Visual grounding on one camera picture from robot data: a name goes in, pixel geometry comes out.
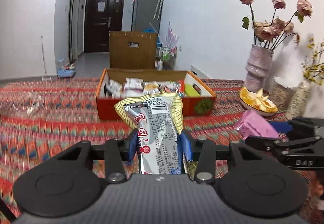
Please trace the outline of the pink snack packet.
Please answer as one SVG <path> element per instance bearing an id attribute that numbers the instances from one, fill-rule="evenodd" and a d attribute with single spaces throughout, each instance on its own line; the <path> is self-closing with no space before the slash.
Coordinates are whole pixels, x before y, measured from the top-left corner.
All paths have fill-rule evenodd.
<path id="1" fill-rule="evenodd" d="M 278 132 L 261 115 L 254 110 L 246 110 L 235 123 L 234 129 L 246 140 L 249 136 L 279 138 Z"/>

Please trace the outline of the yellow silver snack bag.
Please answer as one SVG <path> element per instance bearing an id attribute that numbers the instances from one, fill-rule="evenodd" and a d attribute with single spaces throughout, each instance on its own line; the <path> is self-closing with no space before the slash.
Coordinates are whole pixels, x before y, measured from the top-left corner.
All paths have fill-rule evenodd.
<path id="1" fill-rule="evenodd" d="M 115 111 L 137 130 L 139 171 L 143 175 L 182 173 L 180 134 L 183 130 L 182 98 L 177 93 L 126 98 Z"/>

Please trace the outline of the plate of orange peels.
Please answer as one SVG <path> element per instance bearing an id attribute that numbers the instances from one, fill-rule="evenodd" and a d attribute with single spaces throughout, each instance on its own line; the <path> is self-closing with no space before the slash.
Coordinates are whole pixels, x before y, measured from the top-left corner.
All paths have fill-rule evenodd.
<path id="1" fill-rule="evenodd" d="M 278 108 L 270 99 L 269 96 L 263 95 L 261 88 L 256 93 L 247 90 L 246 87 L 241 88 L 239 91 L 240 103 L 246 109 L 252 109 L 263 117 L 273 116 L 278 112 Z"/>

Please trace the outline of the glass jar of seeds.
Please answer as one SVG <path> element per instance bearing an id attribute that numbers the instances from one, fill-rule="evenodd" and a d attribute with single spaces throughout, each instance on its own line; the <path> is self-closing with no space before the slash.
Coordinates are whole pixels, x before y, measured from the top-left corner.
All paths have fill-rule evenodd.
<path id="1" fill-rule="evenodd" d="M 281 77 L 274 77 L 270 100 L 279 110 L 286 110 L 295 94 L 297 85 Z"/>

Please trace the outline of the speckled white vase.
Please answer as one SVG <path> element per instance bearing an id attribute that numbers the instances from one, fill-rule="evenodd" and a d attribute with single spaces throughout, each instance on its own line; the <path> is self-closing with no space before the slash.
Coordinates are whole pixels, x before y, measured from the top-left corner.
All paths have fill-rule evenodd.
<path id="1" fill-rule="evenodd" d="M 303 80 L 302 82 L 300 82 L 297 89 L 295 90 L 294 95 L 291 98 L 291 101 L 289 102 L 286 111 L 286 118 L 288 120 L 302 116 L 305 111 L 310 92 L 311 82 L 309 80 Z"/>

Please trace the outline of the pink ceramic vase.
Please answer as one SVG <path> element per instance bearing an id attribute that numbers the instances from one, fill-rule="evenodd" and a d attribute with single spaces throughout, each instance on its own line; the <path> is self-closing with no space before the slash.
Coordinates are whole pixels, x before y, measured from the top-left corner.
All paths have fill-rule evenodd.
<path id="1" fill-rule="evenodd" d="M 272 57 L 274 52 L 262 46 L 252 45 L 250 56 L 245 69 L 247 76 L 244 81 L 244 87 L 248 91 L 257 92 L 264 88 L 266 79 L 269 77 Z"/>

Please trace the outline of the patterned red tablecloth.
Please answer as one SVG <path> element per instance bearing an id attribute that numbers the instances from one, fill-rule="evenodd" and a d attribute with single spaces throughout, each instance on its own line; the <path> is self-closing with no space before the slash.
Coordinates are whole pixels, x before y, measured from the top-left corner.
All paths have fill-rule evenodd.
<path id="1" fill-rule="evenodd" d="M 67 81 L 12 82 L 1 88 L 1 198 L 15 216 L 20 211 L 13 184 L 25 171 L 86 139 L 103 144 L 125 138 L 130 128 L 123 121 L 98 117 L 96 78 Z M 199 139 L 218 144 L 238 140 L 234 130 L 243 108 L 240 81 L 206 80 L 217 98 L 209 116 L 186 117 L 184 127 Z"/>

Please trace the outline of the dried pink roses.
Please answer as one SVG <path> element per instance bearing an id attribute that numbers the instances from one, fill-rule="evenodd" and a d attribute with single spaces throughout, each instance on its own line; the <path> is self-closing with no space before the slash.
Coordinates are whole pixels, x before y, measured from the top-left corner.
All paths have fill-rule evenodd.
<path id="1" fill-rule="evenodd" d="M 294 38 L 295 43 L 300 42 L 300 35 L 294 30 L 293 19 L 297 18 L 300 23 L 305 18 L 312 17 L 312 4 L 308 0 L 297 0 L 296 11 L 288 21 L 284 21 L 276 14 L 278 10 L 286 8 L 284 0 L 271 0 L 274 12 L 270 21 L 256 21 L 255 12 L 252 8 L 254 0 L 239 0 L 250 9 L 250 14 L 243 17 L 242 27 L 245 30 L 253 30 L 253 44 L 260 45 L 270 51 L 274 51 L 288 38 Z"/>

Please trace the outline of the red cardboard snack box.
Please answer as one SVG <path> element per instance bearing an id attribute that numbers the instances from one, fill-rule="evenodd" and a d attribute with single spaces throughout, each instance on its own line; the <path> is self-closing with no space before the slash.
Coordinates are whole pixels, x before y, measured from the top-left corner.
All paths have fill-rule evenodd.
<path id="1" fill-rule="evenodd" d="M 128 97 L 177 93 L 187 116 L 211 114 L 216 94 L 188 71 L 104 69 L 96 91 L 100 120 L 119 120 L 115 105 Z"/>

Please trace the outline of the grey refrigerator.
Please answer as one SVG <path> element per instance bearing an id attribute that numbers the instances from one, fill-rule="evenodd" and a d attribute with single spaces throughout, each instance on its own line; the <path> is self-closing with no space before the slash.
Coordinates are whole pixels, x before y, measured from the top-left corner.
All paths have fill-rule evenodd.
<path id="1" fill-rule="evenodd" d="M 162 0 L 133 0 L 131 31 L 159 32 Z"/>

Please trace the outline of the dark brown door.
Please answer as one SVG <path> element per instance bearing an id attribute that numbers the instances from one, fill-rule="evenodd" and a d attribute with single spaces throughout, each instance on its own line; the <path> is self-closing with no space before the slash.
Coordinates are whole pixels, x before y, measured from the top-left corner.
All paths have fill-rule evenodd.
<path id="1" fill-rule="evenodd" d="M 84 52 L 108 53 L 110 31 L 120 31 L 124 0 L 86 0 Z"/>

